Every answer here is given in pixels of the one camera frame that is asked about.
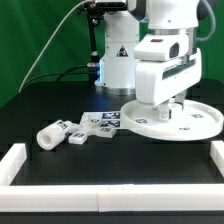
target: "white frame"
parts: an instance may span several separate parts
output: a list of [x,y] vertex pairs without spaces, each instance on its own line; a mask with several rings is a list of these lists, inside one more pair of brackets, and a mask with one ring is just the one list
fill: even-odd
[[[211,157],[224,174],[224,143]],[[27,158],[15,144],[0,162],[0,212],[223,211],[224,184],[9,186]]]

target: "green backdrop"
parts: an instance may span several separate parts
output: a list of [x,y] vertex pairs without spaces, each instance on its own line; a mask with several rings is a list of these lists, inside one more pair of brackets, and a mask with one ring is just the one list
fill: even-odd
[[[18,93],[30,66],[63,17],[80,0],[0,0],[0,107]],[[224,1],[215,10],[217,31],[200,43],[203,54],[203,77],[224,81]],[[205,36],[210,20],[200,23],[199,34]],[[141,36],[147,33],[141,25]],[[99,54],[104,53],[104,24],[96,29]],[[32,76],[60,73],[86,64],[90,46],[85,14],[73,14],[51,43]]]

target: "black surface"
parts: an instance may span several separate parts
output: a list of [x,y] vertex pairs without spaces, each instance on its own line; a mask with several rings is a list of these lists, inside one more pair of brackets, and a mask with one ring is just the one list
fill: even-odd
[[[224,112],[224,87],[217,81],[202,80],[188,91],[188,98]],[[120,130],[113,139],[91,136],[82,146],[64,143],[52,151],[42,150],[36,143],[37,132],[58,119],[79,123],[83,112],[118,111],[134,99],[134,96],[97,93],[86,82],[29,86],[0,110],[0,156],[14,143],[25,142],[29,146],[29,158],[12,185],[224,182],[209,156],[212,139],[167,142]],[[223,133],[214,139],[223,140]],[[221,223],[222,215],[222,212],[2,213],[0,223],[1,220],[28,223],[31,219],[32,223],[37,220],[42,223],[62,220],[66,223]]]

